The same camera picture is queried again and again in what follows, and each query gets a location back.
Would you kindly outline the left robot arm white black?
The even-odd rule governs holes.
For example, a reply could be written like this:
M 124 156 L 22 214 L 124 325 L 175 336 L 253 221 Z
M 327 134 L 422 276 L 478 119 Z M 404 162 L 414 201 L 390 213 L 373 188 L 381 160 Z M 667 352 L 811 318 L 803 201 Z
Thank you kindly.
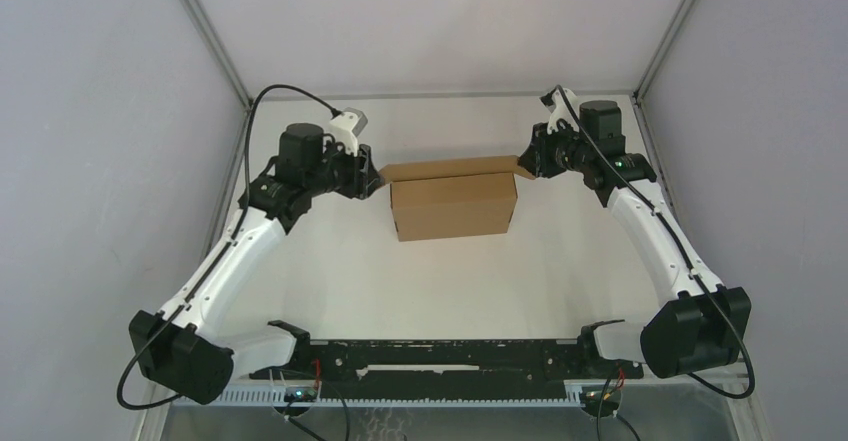
M 298 378 L 311 368 L 304 331 L 270 321 L 224 336 L 225 315 L 262 260 L 279 246 L 314 198 L 337 193 L 365 200 L 384 181 L 371 149 L 359 140 L 367 121 L 344 112 L 328 128 L 286 127 L 278 153 L 246 187 L 222 238 L 183 287 L 156 312 L 139 311 L 129 324 L 131 366 L 198 404 L 216 400 L 234 379 L 277 367 Z

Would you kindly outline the brown cardboard box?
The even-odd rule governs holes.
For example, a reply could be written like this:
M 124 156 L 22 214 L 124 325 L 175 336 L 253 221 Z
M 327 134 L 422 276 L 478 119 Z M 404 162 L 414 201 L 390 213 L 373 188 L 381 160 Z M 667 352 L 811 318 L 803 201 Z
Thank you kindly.
M 389 164 L 380 175 L 401 242 L 505 234 L 516 179 L 536 178 L 516 155 Z

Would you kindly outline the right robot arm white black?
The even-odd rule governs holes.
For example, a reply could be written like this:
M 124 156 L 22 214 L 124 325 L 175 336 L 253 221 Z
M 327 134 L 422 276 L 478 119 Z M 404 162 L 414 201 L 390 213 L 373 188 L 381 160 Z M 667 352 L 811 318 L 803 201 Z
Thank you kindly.
M 648 321 L 583 327 L 577 352 L 582 371 L 602 377 L 617 361 L 629 361 L 670 378 L 746 360 L 750 297 L 741 287 L 726 287 L 706 266 L 670 212 L 648 159 L 627 152 L 619 105 L 573 105 L 559 89 L 541 101 L 549 118 L 533 126 L 519 166 L 536 178 L 581 174 L 635 247 L 659 303 Z

